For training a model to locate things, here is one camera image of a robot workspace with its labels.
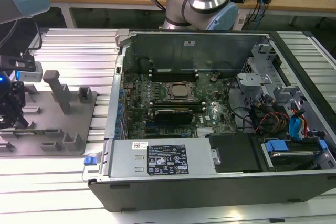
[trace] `motherboard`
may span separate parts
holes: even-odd
[[[227,108],[227,79],[217,72],[198,72],[187,81],[126,73],[128,138],[205,137],[237,132]]]

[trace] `cpu socket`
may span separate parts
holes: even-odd
[[[165,85],[167,100],[194,99],[193,84],[191,82],[172,82]]]

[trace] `blue latch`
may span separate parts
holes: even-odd
[[[326,149],[328,149],[328,145],[327,145],[327,143],[325,142],[325,140],[320,139],[320,140],[319,140],[319,143],[320,143],[320,146],[321,146],[322,150],[326,150]]]
[[[299,132],[302,126],[302,119],[292,115],[289,120],[289,135],[294,137],[296,141],[302,140],[299,136]]]
[[[267,152],[288,151],[285,140],[270,140],[265,143]]]
[[[87,156],[84,158],[84,165],[96,165],[97,157]]]

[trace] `power supply label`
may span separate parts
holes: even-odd
[[[147,159],[149,175],[189,173],[185,145],[147,146]]]

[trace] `floor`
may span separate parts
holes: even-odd
[[[74,9],[74,16],[79,28],[133,28],[157,29],[164,22],[162,11],[143,10],[104,10]],[[336,19],[325,19],[320,28],[315,25],[321,17],[299,17],[294,26],[289,26],[289,16],[266,15],[258,30],[262,31],[310,31],[317,39],[336,56]],[[40,27],[65,27],[64,19],[58,8],[37,15]],[[13,23],[0,25],[0,38],[10,30]],[[34,24],[29,19],[21,20],[13,37],[0,49],[1,54],[17,55],[24,51],[36,34]]]

